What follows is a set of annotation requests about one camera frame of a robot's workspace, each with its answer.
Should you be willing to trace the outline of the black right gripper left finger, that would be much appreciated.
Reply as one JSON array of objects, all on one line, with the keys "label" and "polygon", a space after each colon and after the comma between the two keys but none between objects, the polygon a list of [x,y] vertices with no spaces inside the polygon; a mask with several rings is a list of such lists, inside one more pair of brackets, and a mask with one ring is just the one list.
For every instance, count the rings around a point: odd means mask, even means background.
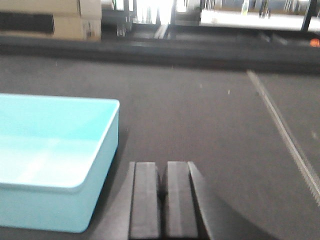
[{"label": "black right gripper left finger", "polygon": [[119,192],[99,225],[101,240],[159,240],[161,203],[154,162],[130,162]]}]

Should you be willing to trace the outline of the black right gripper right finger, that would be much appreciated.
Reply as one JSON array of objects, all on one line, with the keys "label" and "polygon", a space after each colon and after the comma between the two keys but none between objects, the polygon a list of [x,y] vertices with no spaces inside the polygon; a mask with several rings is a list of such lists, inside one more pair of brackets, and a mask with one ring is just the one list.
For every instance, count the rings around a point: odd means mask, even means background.
[{"label": "black right gripper right finger", "polygon": [[192,162],[169,161],[163,175],[166,240],[273,240],[222,200]]}]

